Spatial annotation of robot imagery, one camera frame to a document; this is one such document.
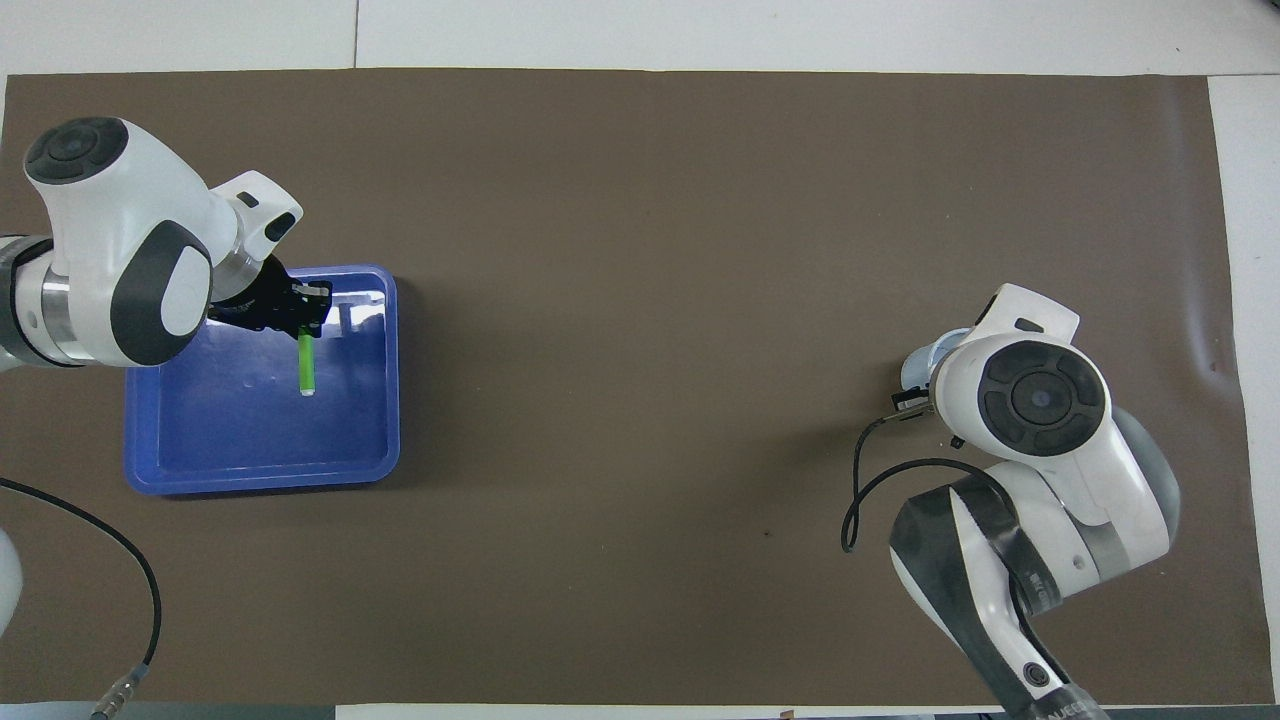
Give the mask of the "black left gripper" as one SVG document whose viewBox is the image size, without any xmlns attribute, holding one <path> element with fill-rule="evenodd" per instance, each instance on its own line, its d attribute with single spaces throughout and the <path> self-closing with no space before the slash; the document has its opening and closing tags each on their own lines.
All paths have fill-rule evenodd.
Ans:
<svg viewBox="0 0 1280 720">
<path fill-rule="evenodd" d="M 297 333 L 301 340 L 323 337 L 329 313 L 330 282 L 296 283 L 278 258 L 268 258 L 255 279 L 239 293 L 211 302 L 207 318 L 247 331 Z M 296 316 L 297 299 L 301 305 Z"/>
</svg>

